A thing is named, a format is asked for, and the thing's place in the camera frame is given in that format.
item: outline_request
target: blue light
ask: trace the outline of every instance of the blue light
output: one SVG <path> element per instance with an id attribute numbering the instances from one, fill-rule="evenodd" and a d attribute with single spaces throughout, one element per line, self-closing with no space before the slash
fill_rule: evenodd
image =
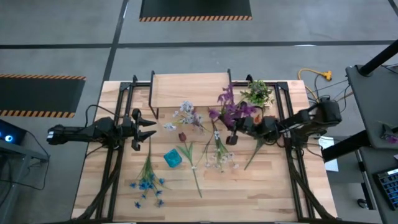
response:
<path id="1" fill-rule="evenodd" d="M 12 136 L 6 136 L 5 140 L 6 142 L 11 142 L 14 138 Z"/>

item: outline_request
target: white paper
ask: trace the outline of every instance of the white paper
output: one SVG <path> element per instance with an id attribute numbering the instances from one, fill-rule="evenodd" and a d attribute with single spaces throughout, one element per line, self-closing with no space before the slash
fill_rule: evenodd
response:
<path id="1" fill-rule="evenodd" d="M 331 137 L 324 137 L 322 136 L 319 139 L 319 145 L 323 147 L 323 149 L 326 149 L 330 146 L 333 146 L 335 144 L 335 141 Z M 337 159 L 333 159 L 332 161 L 329 161 L 325 163 L 325 169 L 328 171 L 335 171 L 338 172 L 338 164 L 337 164 Z"/>

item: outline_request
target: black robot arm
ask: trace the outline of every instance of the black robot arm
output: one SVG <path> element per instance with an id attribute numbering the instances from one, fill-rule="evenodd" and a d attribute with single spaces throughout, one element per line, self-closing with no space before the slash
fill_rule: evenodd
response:
<path id="1" fill-rule="evenodd" d="M 132 111 L 132 118 L 134 121 L 127 116 L 123 117 L 122 123 L 117 126 L 110 117 L 101 118 L 87 127 L 65 127 L 58 124 L 49 129 L 47 142 L 51 145 L 65 144 L 68 141 L 100 142 L 105 146 L 116 147 L 120 140 L 133 137 L 131 146 L 139 151 L 139 142 L 156 133 L 156 131 L 142 132 L 139 126 L 146 127 L 156 122 L 142 119 L 139 109 Z"/>

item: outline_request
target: wooden shelf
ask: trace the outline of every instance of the wooden shelf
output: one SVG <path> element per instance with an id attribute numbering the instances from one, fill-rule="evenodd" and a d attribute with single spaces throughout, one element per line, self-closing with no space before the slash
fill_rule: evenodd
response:
<path id="1" fill-rule="evenodd" d="M 189 100 L 194 106 L 218 106 L 217 97 L 229 83 L 228 72 L 154 74 L 150 104 L 153 108 L 176 108 Z"/>

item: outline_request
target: yellow cable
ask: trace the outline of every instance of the yellow cable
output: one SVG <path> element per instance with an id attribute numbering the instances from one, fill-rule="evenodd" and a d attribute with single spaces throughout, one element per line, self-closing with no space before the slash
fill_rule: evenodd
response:
<path id="1" fill-rule="evenodd" d="M 318 71 L 315 71 L 315 70 L 312 70 L 312 69 L 309 69 L 309 68 L 303 68 L 303 69 L 300 69 L 300 71 L 298 71 L 298 73 L 297 73 L 297 78 L 298 78 L 299 80 L 302 80 L 302 79 L 301 79 L 301 73 L 302 73 L 303 71 L 313 72 L 313 73 L 315 73 L 315 74 L 318 74 L 318 75 L 323 76 L 323 77 L 324 77 L 326 80 L 328 80 L 328 81 L 331 80 L 331 71 L 330 71 L 330 70 L 327 71 L 327 72 L 318 72 Z M 318 102 L 319 99 L 318 99 L 318 97 L 314 94 L 314 92 L 313 92 L 308 86 L 305 86 L 305 88 L 308 89 L 308 90 L 310 91 L 310 93 L 311 93 L 312 96 L 314 97 L 314 100 L 315 100 L 316 102 Z"/>

